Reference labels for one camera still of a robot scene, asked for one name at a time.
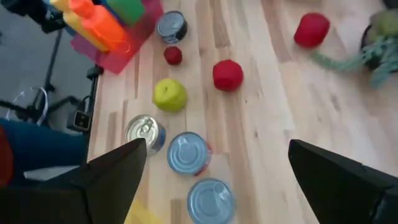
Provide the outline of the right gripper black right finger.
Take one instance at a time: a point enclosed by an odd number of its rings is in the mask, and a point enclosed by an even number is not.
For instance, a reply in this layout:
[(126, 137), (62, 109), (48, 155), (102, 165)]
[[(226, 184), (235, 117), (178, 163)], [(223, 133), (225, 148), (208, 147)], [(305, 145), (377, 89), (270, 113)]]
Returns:
[(398, 224), (398, 177), (299, 139), (288, 157), (320, 224)]

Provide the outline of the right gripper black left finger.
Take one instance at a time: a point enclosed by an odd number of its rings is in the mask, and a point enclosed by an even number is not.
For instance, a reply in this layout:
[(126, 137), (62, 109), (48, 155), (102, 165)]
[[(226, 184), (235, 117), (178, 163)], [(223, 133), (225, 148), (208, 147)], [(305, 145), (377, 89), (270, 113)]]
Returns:
[(123, 224), (146, 158), (138, 138), (40, 184), (0, 188), (0, 224)]

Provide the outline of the gold-lidded tin can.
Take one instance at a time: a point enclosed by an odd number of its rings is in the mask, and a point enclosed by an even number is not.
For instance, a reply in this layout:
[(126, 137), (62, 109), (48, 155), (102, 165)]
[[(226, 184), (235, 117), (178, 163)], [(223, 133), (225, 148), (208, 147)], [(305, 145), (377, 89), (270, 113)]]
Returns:
[(146, 140), (147, 155), (153, 156), (164, 146), (166, 130), (153, 117), (147, 114), (140, 114), (130, 120), (125, 132), (126, 142), (137, 138)]

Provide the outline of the silver-lidded tin can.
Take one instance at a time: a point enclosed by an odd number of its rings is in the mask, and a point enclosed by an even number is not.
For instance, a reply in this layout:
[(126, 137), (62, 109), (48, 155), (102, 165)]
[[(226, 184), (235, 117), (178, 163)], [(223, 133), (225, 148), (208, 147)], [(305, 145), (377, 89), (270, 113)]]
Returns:
[(179, 11), (166, 12), (157, 21), (156, 31), (166, 44), (176, 44), (187, 34), (187, 22)]
[(190, 189), (187, 209), (194, 224), (228, 224), (235, 212), (234, 196), (223, 181), (202, 179)]
[(167, 149), (170, 168), (181, 175), (200, 175), (210, 164), (211, 157), (209, 144), (193, 132), (176, 135)]

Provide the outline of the yellow-green toy apple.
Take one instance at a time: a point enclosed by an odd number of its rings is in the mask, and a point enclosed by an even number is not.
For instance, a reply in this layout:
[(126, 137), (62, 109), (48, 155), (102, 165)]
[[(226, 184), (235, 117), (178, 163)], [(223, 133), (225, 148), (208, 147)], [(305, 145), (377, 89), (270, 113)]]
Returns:
[(161, 79), (154, 87), (153, 102), (162, 111), (178, 112), (187, 104), (186, 88), (177, 80)]

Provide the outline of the dark red toy fruit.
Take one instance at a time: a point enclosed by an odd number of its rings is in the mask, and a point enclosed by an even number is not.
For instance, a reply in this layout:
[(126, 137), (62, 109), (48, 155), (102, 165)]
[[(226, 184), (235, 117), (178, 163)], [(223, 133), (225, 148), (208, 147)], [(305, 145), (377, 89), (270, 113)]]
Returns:
[(302, 16), (297, 30), (294, 34), (294, 41), (304, 48), (314, 48), (320, 45), (330, 29), (330, 20), (323, 14), (309, 12)]

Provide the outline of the bright red toy apple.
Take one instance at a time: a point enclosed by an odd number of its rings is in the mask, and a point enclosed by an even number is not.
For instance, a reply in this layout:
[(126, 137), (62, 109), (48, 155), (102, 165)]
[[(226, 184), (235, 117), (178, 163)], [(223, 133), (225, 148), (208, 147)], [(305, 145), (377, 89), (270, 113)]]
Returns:
[(219, 90), (233, 91), (240, 87), (243, 79), (242, 67), (233, 60), (222, 60), (213, 66), (213, 83)]

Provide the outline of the small red toy strawberry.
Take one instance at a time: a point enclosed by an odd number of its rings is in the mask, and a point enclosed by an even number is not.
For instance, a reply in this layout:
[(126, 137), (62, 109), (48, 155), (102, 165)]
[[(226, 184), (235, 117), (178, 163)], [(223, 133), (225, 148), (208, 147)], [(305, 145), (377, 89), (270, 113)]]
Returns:
[(182, 61), (182, 51), (176, 46), (167, 47), (164, 57), (169, 65), (178, 65)]

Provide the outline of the orange plastic squeeze bottle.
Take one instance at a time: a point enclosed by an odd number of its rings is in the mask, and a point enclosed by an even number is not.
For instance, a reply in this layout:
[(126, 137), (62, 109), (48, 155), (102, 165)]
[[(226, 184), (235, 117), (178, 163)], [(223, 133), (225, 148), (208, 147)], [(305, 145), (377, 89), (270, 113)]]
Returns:
[(68, 0), (68, 5), (81, 18), (82, 26), (108, 51), (126, 54), (131, 50), (126, 31), (104, 6), (92, 0)]

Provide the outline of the yellow plastic squeeze bottle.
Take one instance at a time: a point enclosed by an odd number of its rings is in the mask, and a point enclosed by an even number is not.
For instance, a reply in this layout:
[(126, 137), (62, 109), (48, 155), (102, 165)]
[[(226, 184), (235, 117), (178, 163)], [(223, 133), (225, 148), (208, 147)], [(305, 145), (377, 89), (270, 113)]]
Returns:
[(98, 50), (107, 52), (108, 49), (100, 43), (91, 33), (89, 33), (81, 23), (81, 18), (75, 14), (68, 5), (68, 0), (49, 0), (50, 4), (63, 12), (63, 20), (74, 31), (93, 44)]

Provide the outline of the green plastic squeeze bottle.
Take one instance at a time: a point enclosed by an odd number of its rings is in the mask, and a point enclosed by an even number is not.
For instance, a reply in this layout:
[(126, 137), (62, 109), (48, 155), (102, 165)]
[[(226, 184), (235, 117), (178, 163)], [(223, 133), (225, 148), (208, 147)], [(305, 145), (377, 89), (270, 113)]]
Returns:
[(129, 26), (134, 25), (145, 12), (141, 0), (106, 0), (108, 6)]

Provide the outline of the yellow translucent plastic bin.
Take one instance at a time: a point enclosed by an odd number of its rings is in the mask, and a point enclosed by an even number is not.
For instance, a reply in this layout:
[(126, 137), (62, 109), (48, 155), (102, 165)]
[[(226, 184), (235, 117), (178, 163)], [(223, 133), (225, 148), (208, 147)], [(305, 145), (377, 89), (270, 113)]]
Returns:
[(151, 210), (134, 199), (127, 213), (124, 224), (164, 224)]

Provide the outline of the pink plastic bin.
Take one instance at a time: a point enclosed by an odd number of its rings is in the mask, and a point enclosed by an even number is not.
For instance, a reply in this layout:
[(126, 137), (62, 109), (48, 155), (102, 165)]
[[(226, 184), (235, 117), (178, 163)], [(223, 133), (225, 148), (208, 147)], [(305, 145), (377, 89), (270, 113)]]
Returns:
[(138, 53), (144, 42), (154, 33), (157, 21), (164, 14), (160, 0), (141, 0), (141, 3), (146, 10), (141, 18), (131, 27), (122, 25), (131, 45), (129, 52), (102, 52), (80, 34), (74, 35), (70, 41), (71, 46), (105, 70), (115, 74), (120, 73)]

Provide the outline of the potted succulent plant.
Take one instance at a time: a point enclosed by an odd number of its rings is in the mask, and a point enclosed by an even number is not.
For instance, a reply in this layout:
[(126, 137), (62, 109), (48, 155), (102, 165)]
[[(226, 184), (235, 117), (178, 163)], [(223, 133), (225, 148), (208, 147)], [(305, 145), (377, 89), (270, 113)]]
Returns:
[(321, 67), (337, 72), (367, 67), (371, 71), (370, 86), (380, 87), (390, 75), (398, 73), (398, 7), (379, 11), (370, 17), (356, 55), (337, 60), (314, 50), (310, 58)]

